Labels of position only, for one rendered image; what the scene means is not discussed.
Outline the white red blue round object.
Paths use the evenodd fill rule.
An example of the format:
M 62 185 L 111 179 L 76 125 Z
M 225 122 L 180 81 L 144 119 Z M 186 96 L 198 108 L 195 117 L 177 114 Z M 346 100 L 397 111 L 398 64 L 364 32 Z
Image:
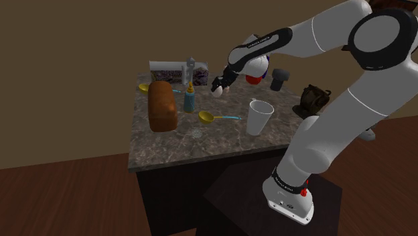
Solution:
M 270 57 L 269 56 L 262 56 L 258 59 L 258 62 L 260 63 L 258 65 L 258 69 L 263 69 L 263 74 L 260 75 L 259 77 L 254 77 L 251 75 L 246 75 L 245 76 L 245 80 L 252 85 L 257 85 L 259 84 L 267 75 L 268 72 L 268 68 L 269 68 L 269 61 L 270 61 Z

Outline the blue bottle with yellow top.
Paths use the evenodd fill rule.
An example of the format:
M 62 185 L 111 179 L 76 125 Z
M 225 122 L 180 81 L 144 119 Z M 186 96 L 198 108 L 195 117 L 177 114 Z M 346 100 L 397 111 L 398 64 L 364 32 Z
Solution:
M 195 91 L 192 82 L 188 83 L 188 88 L 184 94 L 184 111 L 193 113 L 195 109 Z

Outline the black mushroom-shaped object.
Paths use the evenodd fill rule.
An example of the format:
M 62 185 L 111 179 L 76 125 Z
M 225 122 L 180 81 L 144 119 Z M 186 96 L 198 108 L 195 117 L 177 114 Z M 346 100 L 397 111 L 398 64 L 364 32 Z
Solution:
M 270 89 L 272 91 L 280 91 L 283 83 L 289 80 L 290 73 L 284 69 L 275 68 L 271 74 L 273 80 L 271 82 Z

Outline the white cup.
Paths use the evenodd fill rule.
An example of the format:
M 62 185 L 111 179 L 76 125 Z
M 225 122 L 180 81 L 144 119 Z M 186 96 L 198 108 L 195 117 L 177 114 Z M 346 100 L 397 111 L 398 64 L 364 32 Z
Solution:
M 274 111 L 269 103 L 252 98 L 247 116 L 247 133 L 259 135 Z

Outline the marble top kitchen island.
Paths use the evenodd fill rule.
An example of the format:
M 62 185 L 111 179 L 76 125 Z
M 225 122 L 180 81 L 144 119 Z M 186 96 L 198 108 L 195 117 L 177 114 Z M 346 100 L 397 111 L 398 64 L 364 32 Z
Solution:
M 136 92 L 131 128 L 128 170 L 137 175 L 151 236 L 169 236 L 193 229 L 200 219 L 200 200 L 206 190 L 231 164 L 268 158 L 289 145 L 301 123 L 292 107 L 299 97 L 288 88 L 270 89 L 271 79 L 258 85 L 239 77 L 228 93 L 211 95 L 209 86 L 196 87 L 196 110 L 214 116 L 210 124 L 197 113 L 183 110 L 185 88 L 174 84 L 178 126 L 155 133 L 149 127 L 148 98 Z M 247 116 L 252 98 L 274 107 L 274 113 L 259 135 L 247 133 Z M 200 138 L 192 131 L 199 129 Z

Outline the brown bread loaf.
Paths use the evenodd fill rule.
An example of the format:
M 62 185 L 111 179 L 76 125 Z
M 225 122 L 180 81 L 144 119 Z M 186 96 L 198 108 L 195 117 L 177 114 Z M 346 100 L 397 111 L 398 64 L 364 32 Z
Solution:
M 153 132 L 167 132 L 177 128 L 178 111 L 170 83 L 154 81 L 149 85 L 148 118 Z

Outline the dark brown bag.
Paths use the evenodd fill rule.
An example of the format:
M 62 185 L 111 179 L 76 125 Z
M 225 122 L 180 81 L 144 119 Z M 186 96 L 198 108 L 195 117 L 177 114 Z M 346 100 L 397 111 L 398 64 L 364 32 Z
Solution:
M 329 102 L 330 90 L 322 90 L 311 84 L 304 88 L 300 98 L 300 103 L 292 107 L 293 112 L 306 119 L 307 117 L 317 115 L 317 113 Z

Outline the dark robot stand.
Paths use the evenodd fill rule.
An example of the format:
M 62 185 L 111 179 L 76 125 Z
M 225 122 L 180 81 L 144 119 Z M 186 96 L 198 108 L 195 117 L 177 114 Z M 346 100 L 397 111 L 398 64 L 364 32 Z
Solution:
M 319 175 L 309 177 L 313 219 L 307 225 L 274 211 L 262 184 L 278 158 L 229 166 L 206 191 L 196 236 L 338 236 L 342 189 Z

